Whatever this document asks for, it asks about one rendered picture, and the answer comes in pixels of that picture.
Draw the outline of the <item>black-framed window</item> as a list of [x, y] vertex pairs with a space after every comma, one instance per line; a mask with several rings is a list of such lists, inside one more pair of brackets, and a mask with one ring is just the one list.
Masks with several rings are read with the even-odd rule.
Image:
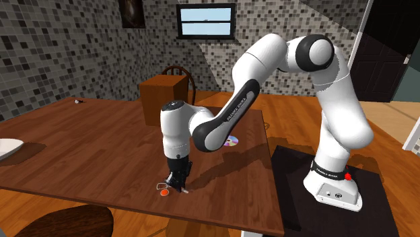
[[179, 39], [233, 40], [236, 30], [235, 3], [177, 4]]

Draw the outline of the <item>white plate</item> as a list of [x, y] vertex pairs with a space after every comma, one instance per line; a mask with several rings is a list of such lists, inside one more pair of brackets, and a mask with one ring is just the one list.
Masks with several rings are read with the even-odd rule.
[[23, 144], [19, 139], [0, 139], [0, 161], [14, 154]]

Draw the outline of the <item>dark wall picture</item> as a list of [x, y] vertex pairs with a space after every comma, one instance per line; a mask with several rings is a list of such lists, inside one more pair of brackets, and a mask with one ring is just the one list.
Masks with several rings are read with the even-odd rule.
[[143, 0], [118, 0], [123, 28], [145, 28]]

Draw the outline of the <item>brown wooden box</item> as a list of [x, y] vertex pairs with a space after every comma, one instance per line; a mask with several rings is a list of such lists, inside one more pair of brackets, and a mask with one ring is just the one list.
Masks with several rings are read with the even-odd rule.
[[139, 84], [145, 124], [160, 125], [160, 110], [173, 100], [188, 100], [186, 75], [156, 75]]

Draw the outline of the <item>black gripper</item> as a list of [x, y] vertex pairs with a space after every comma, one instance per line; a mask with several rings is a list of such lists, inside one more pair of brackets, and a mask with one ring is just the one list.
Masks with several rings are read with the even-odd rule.
[[189, 160], [188, 156], [185, 156], [180, 159], [167, 159], [168, 167], [170, 169], [170, 175], [165, 180], [165, 183], [176, 189], [179, 193], [188, 193], [185, 189], [186, 178], [190, 174], [190, 169], [192, 167], [192, 162]]

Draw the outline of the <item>dark door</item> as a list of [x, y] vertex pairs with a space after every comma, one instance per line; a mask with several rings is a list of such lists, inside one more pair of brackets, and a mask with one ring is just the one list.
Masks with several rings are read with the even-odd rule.
[[357, 98], [390, 102], [420, 40], [420, 0], [373, 0], [351, 66]]

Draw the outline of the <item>dark brown seat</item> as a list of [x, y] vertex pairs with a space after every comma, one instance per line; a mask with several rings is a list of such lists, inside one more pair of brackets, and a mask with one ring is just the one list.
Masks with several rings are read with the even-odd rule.
[[81, 205], [39, 217], [15, 237], [112, 237], [111, 210], [97, 205]]

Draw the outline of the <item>brown wooden table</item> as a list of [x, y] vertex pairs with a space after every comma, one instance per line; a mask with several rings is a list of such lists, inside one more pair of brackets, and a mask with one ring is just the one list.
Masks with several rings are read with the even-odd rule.
[[141, 103], [66, 98], [0, 123], [0, 138], [24, 142], [0, 162], [0, 188], [281, 237], [262, 117], [243, 116], [233, 147], [192, 148], [186, 192], [163, 197], [162, 133], [145, 124]]

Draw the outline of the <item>dark wooden round-back chair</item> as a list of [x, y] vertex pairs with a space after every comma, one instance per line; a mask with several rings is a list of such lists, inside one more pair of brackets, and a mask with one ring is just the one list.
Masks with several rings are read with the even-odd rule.
[[192, 77], [192, 75], [184, 68], [178, 65], [171, 65], [169, 67], [166, 67], [163, 71], [162, 71], [162, 75], [167, 75], [168, 71], [170, 71], [170, 75], [174, 75], [174, 70], [177, 69], [178, 70], [178, 74], [182, 75], [183, 73], [185, 73], [185, 75], [187, 76], [187, 78], [189, 79], [189, 82], [191, 83], [192, 86], [192, 99], [191, 99], [191, 104], [195, 105], [195, 99], [196, 99], [196, 86], [195, 86], [195, 82], [194, 79]]

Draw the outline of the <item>dark robot stand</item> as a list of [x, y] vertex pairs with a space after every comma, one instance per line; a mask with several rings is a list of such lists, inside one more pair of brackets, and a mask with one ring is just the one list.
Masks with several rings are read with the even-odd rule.
[[400, 237], [378, 174], [349, 168], [363, 200], [360, 211], [325, 205], [304, 188], [313, 157], [280, 145], [271, 157], [284, 237]]

